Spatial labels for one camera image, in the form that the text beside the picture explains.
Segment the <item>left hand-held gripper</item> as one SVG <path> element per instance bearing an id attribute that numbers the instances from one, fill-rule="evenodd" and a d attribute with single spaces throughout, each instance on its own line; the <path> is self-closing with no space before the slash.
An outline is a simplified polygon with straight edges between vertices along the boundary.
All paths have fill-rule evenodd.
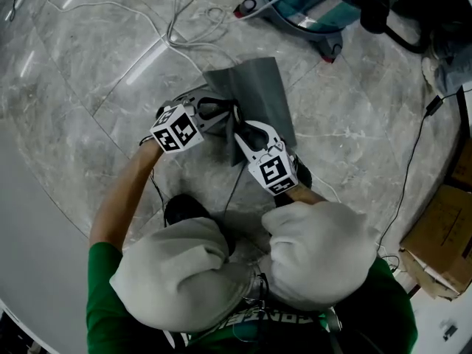
<path id="1" fill-rule="evenodd" d="M 210 90 L 190 91 L 177 97 L 176 102 L 164 103 L 150 133 L 165 153 L 186 151 L 204 141 L 201 132 L 221 129 L 230 117 L 240 123 L 240 109 L 232 108 L 234 105 L 237 105 L 237 100 L 226 99 Z M 199 113 L 197 126 L 196 111 L 219 110 L 222 112 Z"/>

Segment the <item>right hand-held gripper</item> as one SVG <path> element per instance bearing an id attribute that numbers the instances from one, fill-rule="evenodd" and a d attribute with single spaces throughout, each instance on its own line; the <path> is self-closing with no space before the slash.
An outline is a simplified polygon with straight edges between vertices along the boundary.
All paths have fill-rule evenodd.
<path id="1" fill-rule="evenodd" d="M 249 164 L 249 172 L 272 196 L 298 185 L 294 160 L 284 144 L 277 144 L 281 139 L 271 125 L 246 120 L 235 132 L 235 140 L 246 158 L 255 160 Z"/>

